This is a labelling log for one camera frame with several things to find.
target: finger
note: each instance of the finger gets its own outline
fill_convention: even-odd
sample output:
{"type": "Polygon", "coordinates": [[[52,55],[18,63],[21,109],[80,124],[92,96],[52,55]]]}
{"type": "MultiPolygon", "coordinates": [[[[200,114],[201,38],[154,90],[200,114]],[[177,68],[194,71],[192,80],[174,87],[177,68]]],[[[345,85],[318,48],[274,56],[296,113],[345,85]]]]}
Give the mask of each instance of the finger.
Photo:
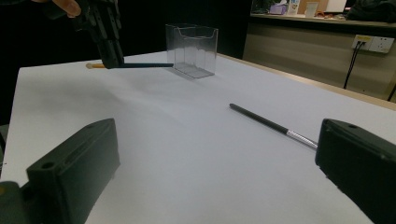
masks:
{"type": "Polygon", "coordinates": [[[70,16],[78,16],[81,13],[81,8],[75,0],[53,0],[58,7],[67,12],[70,16]]]}

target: clear plastic container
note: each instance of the clear plastic container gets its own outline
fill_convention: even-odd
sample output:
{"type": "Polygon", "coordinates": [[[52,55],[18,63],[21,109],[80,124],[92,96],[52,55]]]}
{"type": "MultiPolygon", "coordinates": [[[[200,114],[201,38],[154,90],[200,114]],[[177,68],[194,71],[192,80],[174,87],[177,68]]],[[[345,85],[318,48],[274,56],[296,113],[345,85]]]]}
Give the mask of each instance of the clear plastic container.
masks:
{"type": "Polygon", "coordinates": [[[215,75],[218,33],[216,28],[195,24],[166,24],[168,62],[190,77],[215,75]]]}

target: wooden tip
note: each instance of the wooden tip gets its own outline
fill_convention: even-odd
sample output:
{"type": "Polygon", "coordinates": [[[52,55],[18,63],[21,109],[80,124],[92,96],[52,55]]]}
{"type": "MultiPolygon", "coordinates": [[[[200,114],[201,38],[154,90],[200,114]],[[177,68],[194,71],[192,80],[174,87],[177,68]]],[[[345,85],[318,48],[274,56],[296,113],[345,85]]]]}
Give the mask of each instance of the wooden tip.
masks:
{"type": "Polygon", "coordinates": [[[88,69],[92,68],[105,68],[105,66],[102,63],[87,63],[85,65],[88,69]]]}

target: white table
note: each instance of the white table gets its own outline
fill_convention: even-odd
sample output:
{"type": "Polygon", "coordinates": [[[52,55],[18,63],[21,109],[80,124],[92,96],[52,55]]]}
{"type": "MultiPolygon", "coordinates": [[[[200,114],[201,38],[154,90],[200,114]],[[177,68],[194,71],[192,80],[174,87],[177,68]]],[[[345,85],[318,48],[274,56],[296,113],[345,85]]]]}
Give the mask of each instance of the white table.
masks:
{"type": "Polygon", "coordinates": [[[396,143],[394,110],[224,57],[201,79],[85,64],[20,71],[2,181],[23,185],[34,161],[83,126],[114,118],[121,166],[87,223],[371,223],[315,165],[315,151],[229,103],[313,140],[330,118],[396,143]]]}

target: white outlet plate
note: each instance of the white outlet plate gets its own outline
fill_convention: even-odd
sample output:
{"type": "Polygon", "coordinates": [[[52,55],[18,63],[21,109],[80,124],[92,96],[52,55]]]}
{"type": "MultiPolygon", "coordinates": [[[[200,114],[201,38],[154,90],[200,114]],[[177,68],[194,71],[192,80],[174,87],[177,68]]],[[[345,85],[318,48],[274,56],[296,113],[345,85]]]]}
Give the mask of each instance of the white outlet plate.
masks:
{"type": "Polygon", "coordinates": [[[369,48],[372,44],[372,41],[373,41],[373,37],[370,35],[356,35],[355,40],[352,43],[353,49],[356,47],[356,45],[358,44],[359,41],[365,42],[365,44],[363,46],[361,46],[361,49],[369,50],[369,48]]]}
{"type": "Polygon", "coordinates": [[[374,52],[388,53],[392,47],[394,38],[375,36],[369,50],[374,52]]]}

